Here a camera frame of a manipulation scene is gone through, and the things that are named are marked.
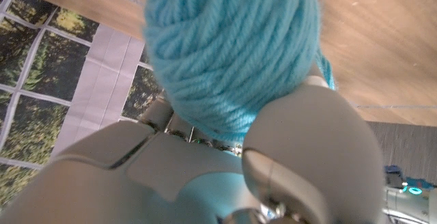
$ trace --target blue object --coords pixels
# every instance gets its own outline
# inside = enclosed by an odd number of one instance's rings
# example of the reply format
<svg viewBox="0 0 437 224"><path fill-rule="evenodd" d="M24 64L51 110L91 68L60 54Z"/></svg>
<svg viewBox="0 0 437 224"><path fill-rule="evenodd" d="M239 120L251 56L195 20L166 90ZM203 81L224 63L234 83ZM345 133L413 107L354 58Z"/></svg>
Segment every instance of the blue object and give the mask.
<svg viewBox="0 0 437 224"><path fill-rule="evenodd" d="M313 62L335 88L318 0L147 0L145 19L172 107L215 139L242 142L259 110L293 92Z"/></svg>
<svg viewBox="0 0 437 224"><path fill-rule="evenodd" d="M414 178L407 177L406 181L408 183L408 186L415 186L415 187L426 189L426 190L434 189L434 185L427 182L424 179L414 179Z"/></svg>
<svg viewBox="0 0 437 224"><path fill-rule="evenodd" d="M419 195L422 193L422 190L416 187L410 187L408 191L414 195Z"/></svg>

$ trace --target yarn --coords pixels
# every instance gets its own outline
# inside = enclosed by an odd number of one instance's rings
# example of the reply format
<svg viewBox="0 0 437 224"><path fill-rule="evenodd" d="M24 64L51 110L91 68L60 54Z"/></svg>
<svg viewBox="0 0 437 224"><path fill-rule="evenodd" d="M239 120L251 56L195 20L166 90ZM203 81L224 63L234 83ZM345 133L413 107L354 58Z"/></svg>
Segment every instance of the yarn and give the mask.
<svg viewBox="0 0 437 224"><path fill-rule="evenodd" d="M177 114L221 141L242 142L259 110L292 92L320 50L317 0L147 0L147 50Z"/></svg>

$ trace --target window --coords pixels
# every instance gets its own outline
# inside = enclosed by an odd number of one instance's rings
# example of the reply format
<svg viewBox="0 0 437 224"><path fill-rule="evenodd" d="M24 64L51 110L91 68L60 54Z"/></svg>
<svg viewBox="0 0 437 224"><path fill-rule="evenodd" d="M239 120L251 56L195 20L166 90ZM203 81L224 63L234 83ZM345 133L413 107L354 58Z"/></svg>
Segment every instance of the window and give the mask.
<svg viewBox="0 0 437 224"><path fill-rule="evenodd" d="M149 57L146 48L143 49L138 63L135 77L130 87L126 103L122 111L121 120L135 122L161 92L149 65Z"/></svg>
<svg viewBox="0 0 437 224"><path fill-rule="evenodd" d="M47 163L98 23L0 0L0 210Z"/></svg>

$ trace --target gray plastic panel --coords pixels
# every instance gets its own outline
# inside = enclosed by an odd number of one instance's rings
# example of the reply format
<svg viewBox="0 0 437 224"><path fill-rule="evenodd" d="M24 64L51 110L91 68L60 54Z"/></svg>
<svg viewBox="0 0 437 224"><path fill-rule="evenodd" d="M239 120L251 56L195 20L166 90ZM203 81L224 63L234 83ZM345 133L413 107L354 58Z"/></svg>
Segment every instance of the gray plastic panel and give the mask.
<svg viewBox="0 0 437 224"><path fill-rule="evenodd" d="M301 85L267 104L244 139L243 163L249 150L312 183L342 223L375 223L379 217L382 153L368 125L337 92ZM250 167L244 174L252 174Z"/></svg>
<svg viewBox="0 0 437 224"><path fill-rule="evenodd" d="M238 209L260 207L243 175L235 173L241 171L239 158L204 145L174 141L172 136L160 138L115 169L73 158L53 161L2 211L0 223L217 224ZM171 148L160 146L168 143ZM190 163L181 161L183 156ZM179 178L184 179L182 186ZM174 201L161 197L165 187L153 189L150 182L174 185L175 189L169 189L176 195Z"/></svg>
<svg viewBox="0 0 437 224"><path fill-rule="evenodd" d="M120 121L68 147L58 157L74 157L109 168L139 145L154 130L140 123Z"/></svg>
<svg viewBox="0 0 437 224"><path fill-rule="evenodd" d="M127 175L155 189L167 201L174 201L187 182L207 172L242 173L241 160L217 149L161 133L147 143L128 168Z"/></svg>

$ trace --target white fabric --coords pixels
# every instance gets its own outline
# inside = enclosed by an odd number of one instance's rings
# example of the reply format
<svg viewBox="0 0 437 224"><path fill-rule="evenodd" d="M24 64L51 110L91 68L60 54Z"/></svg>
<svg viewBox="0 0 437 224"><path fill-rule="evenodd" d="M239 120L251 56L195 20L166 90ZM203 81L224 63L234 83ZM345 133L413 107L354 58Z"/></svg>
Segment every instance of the white fabric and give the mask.
<svg viewBox="0 0 437 224"><path fill-rule="evenodd" d="M144 42L100 25L51 156L117 122Z"/></svg>

